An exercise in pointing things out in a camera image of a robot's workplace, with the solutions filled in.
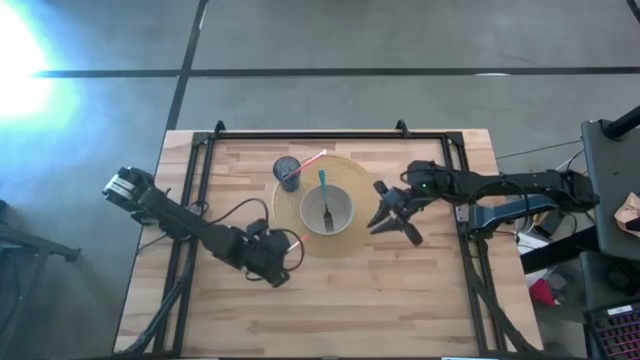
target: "dark cup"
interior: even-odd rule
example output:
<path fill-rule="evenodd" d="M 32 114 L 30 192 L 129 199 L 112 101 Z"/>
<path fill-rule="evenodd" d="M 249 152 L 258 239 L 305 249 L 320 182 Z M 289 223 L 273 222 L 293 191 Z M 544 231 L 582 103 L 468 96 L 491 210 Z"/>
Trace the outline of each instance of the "dark cup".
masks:
<path fill-rule="evenodd" d="M 287 180 L 283 181 L 282 179 L 299 167 L 300 161 L 291 156 L 281 157 L 273 164 L 273 175 L 278 179 L 278 181 L 280 181 L 282 190 L 286 192 L 294 192 L 298 190 L 298 186 L 300 186 L 300 173 L 289 177 Z"/>

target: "bowl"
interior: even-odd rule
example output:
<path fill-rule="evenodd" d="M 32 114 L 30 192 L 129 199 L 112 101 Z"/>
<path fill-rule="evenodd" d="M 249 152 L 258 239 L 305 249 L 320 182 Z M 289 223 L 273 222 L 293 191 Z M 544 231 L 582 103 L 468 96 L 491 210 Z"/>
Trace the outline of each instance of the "bowl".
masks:
<path fill-rule="evenodd" d="M 300 217 L 302 222 L 314 233 L 335 235 L 351 224 L 355 206 L 349 194 L 335 185 L 327 185 L 327 203 L 333 218 L 333 232 L 328 232 L 324 226 L 325 208 L 320 186 L 309 190 L 302 198 L 302 202 L 300 202 Z"/>

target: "pink straw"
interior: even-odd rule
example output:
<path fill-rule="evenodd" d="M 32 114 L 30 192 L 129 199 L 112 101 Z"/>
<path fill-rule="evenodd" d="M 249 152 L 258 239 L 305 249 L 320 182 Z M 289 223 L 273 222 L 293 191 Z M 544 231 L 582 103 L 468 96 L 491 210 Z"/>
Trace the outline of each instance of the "pink straw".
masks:
<path fill-rule="evenodd" d="M 310 237 L 309 234 L 302 235 L 302 237 L 300 238 L 300 241 L 296 241 L 295 244 L 291 245 L 289 247 L 289 249 L 287 249 L 287 253 L 290 252 L 291 250 L 295 249 L 296 246 L 300 245 L 300 242 L 305 242 L 305 241 L 309 240 L 309 237 Z"/>
<path fill-rule="evenodd" d="M 314 157 L 311 158 L 311 160 L 307 161 L 306 163 L 304 163 L 304 165 L 300 166 L 299 168 L 293 170 L 292 172 L 290 172 L 289 174 L 287 174 L 287 176 L 284 177 L 284 179 L 282 179 L 281 181 L 286 181 L 288 178 L 292 177 L 293 175 L 299 173 L 300 171 L 302 171 L 302 169 L 306 168 L 307 166 L 311 165 L 312 162 L 318 160 L 320 157 L 327 155 L 327 149 L 324 149 L 322 151 L 320 151 L 320 153 Z"/>

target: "red object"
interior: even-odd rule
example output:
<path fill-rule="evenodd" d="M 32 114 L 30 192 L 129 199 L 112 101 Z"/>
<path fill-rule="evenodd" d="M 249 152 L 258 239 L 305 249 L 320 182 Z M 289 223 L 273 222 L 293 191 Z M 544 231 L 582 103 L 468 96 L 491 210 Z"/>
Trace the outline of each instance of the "red object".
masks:
<path fill-rule="evenodd" d="M 529 295 L 534 301 L 541 302 L 549 306 L 555 306 L 553 295 L 551 294 L 551 287 L 545 279 L 538 279 L 529 288 Z"/>

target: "fork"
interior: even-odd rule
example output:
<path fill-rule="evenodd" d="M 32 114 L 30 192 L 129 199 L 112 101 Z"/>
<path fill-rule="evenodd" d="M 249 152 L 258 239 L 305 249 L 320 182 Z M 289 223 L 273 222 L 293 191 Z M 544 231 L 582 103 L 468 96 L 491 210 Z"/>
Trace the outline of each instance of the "fork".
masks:
<path fill-rule="evenodd" d="M 320 177 L 320 187 L 322 188 L 322 198 L 324 199 L 324 228 L 327 232 L 333 232 L 333 216 L 329 211 L 329 205 L 327 204 L 327 184 L 324 178 L 324 170 L 318 172 Z"/>

